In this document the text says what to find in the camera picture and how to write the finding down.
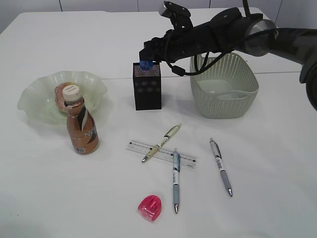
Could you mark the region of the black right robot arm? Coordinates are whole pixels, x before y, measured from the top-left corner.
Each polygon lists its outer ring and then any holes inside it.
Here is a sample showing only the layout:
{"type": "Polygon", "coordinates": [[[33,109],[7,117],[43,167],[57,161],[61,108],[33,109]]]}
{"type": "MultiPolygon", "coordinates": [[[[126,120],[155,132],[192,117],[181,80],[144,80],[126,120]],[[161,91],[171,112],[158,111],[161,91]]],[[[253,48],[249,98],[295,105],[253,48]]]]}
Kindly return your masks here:
{"type": "Polygon", "coordinates": [[[173,28],[161,38],[144,43],[139,53],[140,67],[150,69],[156,62],[166,62],[179,76],[189,75],[176,65],[181,59],[200,54],[216,53],[218,58],[232,51],[255,57],[268,53],[301,65],[299,81],[306,86],[310,104],[317,105],[317,32],[315,29],[278,28],[261,13],[251,13],[247,4],[244,11],[228,8],[210,21],[194,26],[190,11],[165,1],[160,15],[170,20],[173,28]]]}

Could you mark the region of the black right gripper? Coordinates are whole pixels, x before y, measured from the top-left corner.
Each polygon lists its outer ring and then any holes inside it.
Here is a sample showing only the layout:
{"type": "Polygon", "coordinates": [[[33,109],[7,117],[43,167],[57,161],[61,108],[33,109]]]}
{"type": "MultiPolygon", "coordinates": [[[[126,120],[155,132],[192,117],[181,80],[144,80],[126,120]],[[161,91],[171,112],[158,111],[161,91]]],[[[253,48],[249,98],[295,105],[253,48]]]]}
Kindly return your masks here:
{"type": "Polygon", "coordinates": [[[139,52],[139,61],[176,62],[196,54],[194,29],[168,30],[159,38],[144,43],[139,52]]]}

